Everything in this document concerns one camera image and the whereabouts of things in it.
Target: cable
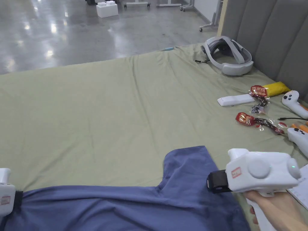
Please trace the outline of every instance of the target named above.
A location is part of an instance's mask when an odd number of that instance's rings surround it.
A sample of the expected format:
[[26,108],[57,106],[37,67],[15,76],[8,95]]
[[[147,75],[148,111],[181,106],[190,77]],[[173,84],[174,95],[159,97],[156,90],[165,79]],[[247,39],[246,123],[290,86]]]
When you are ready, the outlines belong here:
[[278,118],[278,120],[306,120],[308,121],[308,119],[303,119],[303,118],[295,118],[295,117],[290,117],[290,118],[287,118],[287,117],[281,117],[281,118]]

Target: white controller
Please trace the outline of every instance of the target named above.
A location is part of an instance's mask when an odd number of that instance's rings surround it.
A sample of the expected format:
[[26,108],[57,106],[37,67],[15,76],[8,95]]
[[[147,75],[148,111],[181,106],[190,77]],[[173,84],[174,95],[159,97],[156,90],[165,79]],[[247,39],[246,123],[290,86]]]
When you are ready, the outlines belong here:
[[251,95],[249,94],[245,94],[245,95],[226,96],[219,98],[217,101],[220,104],[220,106],[225,107],[225,106],[239,105],[243,103],[251,103],[254,102],[254,98],[251,97]]
[[282,98],[282,104],[304,119],[308,119],[308,111],[298,101],[298,91],[289,91]]
[[[265,197],[299,184],[301,177],[296,160],[282,152],[250,152],[244,148],[228,151],[231,161],[226,166],[228,187],[234,192],[257,190]],[[260,207],[250,201],[261,231],[274,231]]]
[[16,188],[8,184],[11,170],[0,168],[0,220],[13,211]]
[[288,137],[308,158],[308,133],[298,128],[288,128]]

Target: blue shirt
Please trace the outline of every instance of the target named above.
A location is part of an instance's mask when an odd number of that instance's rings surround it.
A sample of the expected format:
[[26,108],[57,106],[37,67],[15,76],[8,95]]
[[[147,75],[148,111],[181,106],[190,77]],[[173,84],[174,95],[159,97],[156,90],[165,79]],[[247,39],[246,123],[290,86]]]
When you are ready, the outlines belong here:
[[171,151],[155,187],[55,186],[24,193],[5,230],[250,230],[231,193],[212,194],[204,146]]

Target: gray upholstered headboard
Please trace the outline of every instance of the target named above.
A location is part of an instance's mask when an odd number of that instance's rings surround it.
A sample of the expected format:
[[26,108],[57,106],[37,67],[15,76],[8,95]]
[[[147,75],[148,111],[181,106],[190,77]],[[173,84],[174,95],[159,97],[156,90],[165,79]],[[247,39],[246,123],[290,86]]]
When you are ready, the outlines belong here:
[[308,102],[308,0],[228,0],[222,35],[249,50],[255,66]]

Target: hand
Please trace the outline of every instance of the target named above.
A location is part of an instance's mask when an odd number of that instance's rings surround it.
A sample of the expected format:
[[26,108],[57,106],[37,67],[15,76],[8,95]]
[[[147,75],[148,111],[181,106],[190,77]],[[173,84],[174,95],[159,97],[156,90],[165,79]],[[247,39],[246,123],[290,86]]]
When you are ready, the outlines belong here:
[[[300,211],[298,210],[295,204],[294,198],[288,192],[277,192],[275,193],[275,196],[273,197],[264,197],[257,191],[253,190],[253,191],[245,192],[244,196],[247,199],[256,202],[258,205],[260,203],[266,203],[265,201],[270,202],[272,205],[274,205],[279,210],[284,211],[287,214],[290,214],[291,216],[293,216],[295,219],[300,219],[302,222],[304,222],[300,214]],[[255,214],[253,208],[250,209],[250,213]],[[253,222],[257,224],[256,217],[254,217]]]
[[[287,192],[277,192],[273,197],[263,197],[257,191],[245,192],[244,196],[256,202],[276,230],[308,230],[294,198]],[[253,223],[258,224],[256,217]]]

